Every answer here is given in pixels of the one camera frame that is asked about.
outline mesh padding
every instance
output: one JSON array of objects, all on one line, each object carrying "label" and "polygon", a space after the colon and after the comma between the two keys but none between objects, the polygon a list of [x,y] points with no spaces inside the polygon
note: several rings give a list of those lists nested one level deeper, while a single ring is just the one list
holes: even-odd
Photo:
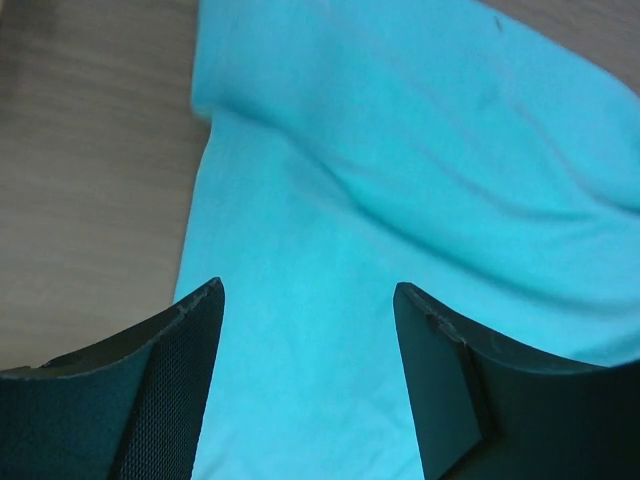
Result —
[{"label": "mesh padding", "polygon": [[0,479],[189,479],[223,309],[212,280],[102,342],[0,371]]},{"label": "mesh padding", "polygon": [[167,331],[149,358],[112,478],[189,479],[202,425],[221,315],[220,299],[199,299],[186,321]]}]

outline wood grain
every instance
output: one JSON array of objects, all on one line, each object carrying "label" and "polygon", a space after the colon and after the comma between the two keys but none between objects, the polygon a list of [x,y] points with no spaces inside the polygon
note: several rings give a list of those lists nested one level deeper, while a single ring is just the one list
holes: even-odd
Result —
[{"label": "wood grain", "polygon": [[640,93],[640,1],[483,0]]},{"label": "wood grain", "polygon": [[[487,0],[640,91],[638,0]],[[0,368],[171,303],[208,128],[197,0],[9,0],[0,30]]]}]

